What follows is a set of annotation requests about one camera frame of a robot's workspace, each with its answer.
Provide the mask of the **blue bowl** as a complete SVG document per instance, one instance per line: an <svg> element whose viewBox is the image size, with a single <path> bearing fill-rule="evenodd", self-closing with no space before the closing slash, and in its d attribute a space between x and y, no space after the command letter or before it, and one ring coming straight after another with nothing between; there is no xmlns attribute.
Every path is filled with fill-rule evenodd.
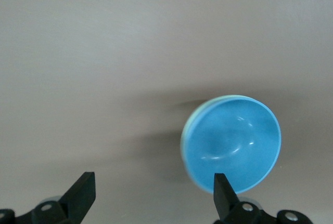
<svg viewBox="0 0 333 224"><path fill-rule="evenodd" d="M190 115L180 149L185 170L200 189L212 193L214 175L225 174L239 194L261 183L275 166L281 130L265 104L246 96L222 96Z"/></svg>

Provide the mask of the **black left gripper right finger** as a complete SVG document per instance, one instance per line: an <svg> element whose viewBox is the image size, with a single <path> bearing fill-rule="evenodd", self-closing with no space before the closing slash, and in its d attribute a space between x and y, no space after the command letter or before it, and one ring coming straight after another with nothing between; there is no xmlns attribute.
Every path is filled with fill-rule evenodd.
<svg viewBox="0 0 333 224"><path fill-rule="evenodd" d="M214 175L213 199L219 216L214 224L276 224L275 217L253 202L241 201L225 174Z"/></svg>

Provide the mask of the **brown table cover sheet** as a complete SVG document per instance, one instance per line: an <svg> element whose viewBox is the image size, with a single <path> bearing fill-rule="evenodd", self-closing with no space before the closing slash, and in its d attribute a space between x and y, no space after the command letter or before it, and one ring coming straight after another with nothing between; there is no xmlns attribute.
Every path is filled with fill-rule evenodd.
<svg viewBox="0 0 333 224"><path fill-rule="evenodd" d="M211 224L180 136L232 94L267 105L283 139L243 197L333 224L333 0L0 0L0 208L94 171L82 224Z"/></svg>

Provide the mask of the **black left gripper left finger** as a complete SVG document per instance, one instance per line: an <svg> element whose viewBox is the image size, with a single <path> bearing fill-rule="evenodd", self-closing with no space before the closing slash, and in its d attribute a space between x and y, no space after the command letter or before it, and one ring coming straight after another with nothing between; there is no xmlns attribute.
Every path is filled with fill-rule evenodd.
<svg viewBox="0 0 333 224"><path fill-rule="evenodd" d="M32 211L32 223L80 224L95 199L95 173L84 172L59 200L39 204Z"/></svg>

